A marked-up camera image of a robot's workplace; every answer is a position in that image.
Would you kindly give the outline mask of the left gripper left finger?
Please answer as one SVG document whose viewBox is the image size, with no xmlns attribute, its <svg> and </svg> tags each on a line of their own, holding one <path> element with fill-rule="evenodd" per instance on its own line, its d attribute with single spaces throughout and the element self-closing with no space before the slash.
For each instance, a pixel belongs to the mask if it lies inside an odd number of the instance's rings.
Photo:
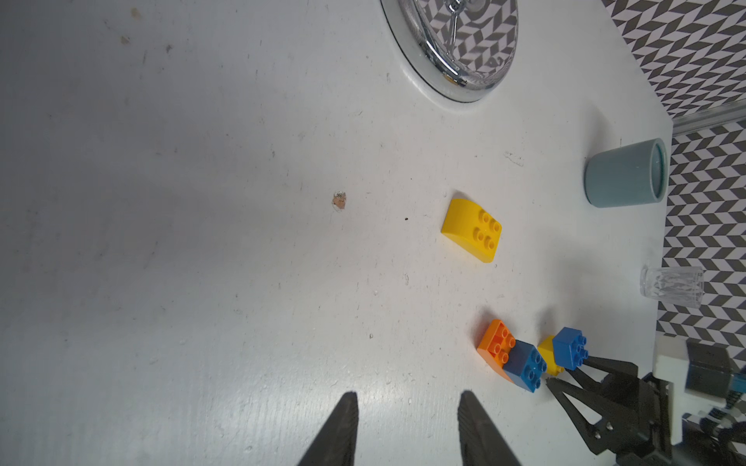
<svg viewBox="0 0 746 466">
<path fill-rule="evenodd" d="M 298 466 L 353 466 L 358 428 L 359 401 L 354 391 L 348 391 L 342 395 Z"/>
</svg>

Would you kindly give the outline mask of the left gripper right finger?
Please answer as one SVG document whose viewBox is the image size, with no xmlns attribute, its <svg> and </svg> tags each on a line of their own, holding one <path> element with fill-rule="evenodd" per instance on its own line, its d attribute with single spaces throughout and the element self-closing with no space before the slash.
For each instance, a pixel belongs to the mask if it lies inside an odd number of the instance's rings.
<svg viewBox="0 0 746 466">
<path fill-rule="evenodd" d="M 519 466 L 520 461 L 470 390 L 464 390 L 458 404 L 458 434 L 463 466 Z"/>
</svg>

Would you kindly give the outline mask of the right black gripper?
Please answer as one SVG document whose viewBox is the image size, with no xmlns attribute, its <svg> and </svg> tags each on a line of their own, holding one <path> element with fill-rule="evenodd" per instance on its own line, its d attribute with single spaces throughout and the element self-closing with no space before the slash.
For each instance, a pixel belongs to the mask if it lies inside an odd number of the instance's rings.
<svg viewBox="0 0 746 466">
<path fill-rule="evenodd" d="M 601 382 L 584 369 L 605 374 Z M 627 361 L 589 356 L 579 368 L 579 384 L 626 384 L 614 392 L 590 392 L 551 378 L 546 382 L 583 442 L 593 454 L 612 452 L 617 460 L 672 460 L 668 395 L 651 376 L 638 380 L 638 367 Z M 600 415 L 590 423 L 570 401 L 577 400 Z"/>
</svg>

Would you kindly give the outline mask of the blue lego brick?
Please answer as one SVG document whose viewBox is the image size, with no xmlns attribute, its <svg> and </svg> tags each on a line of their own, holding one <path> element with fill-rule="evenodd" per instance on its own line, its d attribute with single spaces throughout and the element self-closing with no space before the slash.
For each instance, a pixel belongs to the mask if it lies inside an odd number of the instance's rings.
<svg viewBox="0 0 746 466">
<path fill-rule="evenodd" d="M 581 330 L 565 327 L 552 340 L 555 363 L 568 371 L 580 368 L 589 357 Z"/>
<path fill-rule="evenodd" d="M 509 353 L 508 361 L 503 365 L 504 372 L 513 384 L 530 393 L 541 386 L 542 375 L 548 366 L 534 345 L 517 340 Z"/>
</svg>

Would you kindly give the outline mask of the small yellow lego brick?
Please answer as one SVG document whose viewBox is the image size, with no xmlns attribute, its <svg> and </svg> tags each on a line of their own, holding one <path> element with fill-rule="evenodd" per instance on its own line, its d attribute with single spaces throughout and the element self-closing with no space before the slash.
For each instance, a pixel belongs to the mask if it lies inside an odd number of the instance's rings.
<svg viewBox="0 0 746 466">
<path fill-rule="evenodd" d="M 565 369 L 557 365 L 557 362 L 555 360 L 553 340 L 554 340 L 553 336 L 548 336 L 546 339 L 542 341 L 542 343 L 537 347 L 537 349 L 547 365 L 545 373 L 548 376 L 557 377 Z"/>
</svg>

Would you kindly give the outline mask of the orange lego brick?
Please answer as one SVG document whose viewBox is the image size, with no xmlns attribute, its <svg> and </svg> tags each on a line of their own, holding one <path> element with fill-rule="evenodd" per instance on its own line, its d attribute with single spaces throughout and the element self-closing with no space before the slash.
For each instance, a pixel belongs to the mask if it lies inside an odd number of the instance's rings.
<svg viewBox="0 0 746 466">
<path fill-rule="evenodd" d="M 510 353 L 515 346 L 516 339 L 505 323 L 502 320 L 493 320 L 477 347 L 477 353 L 493 371 L 512 383 L 504 370 L 504 365 L 509 361 Z"/>
</svg>

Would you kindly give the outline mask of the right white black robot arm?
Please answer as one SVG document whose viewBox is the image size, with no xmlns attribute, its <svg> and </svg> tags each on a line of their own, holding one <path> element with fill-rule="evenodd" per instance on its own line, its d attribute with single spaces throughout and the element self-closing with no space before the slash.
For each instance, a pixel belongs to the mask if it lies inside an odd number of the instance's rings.
<svg viewBox="0 0 746 466">
<path fill-rule="evenodd" d="M 651 373 L 640 378 L 630 362 L 591 356 L 586 365 L 605 377 L 598 382 L 578 368 L 569 373 L 573 383 L 549 378 L 546 386 L 593 454 L 612 452 L 617 465 L 745 463 L 734 446 L 745 440 L 744 423 L 709 431 L 684 427 L 682 439 L 674 441 L 672 384 Z"/>
</svg>

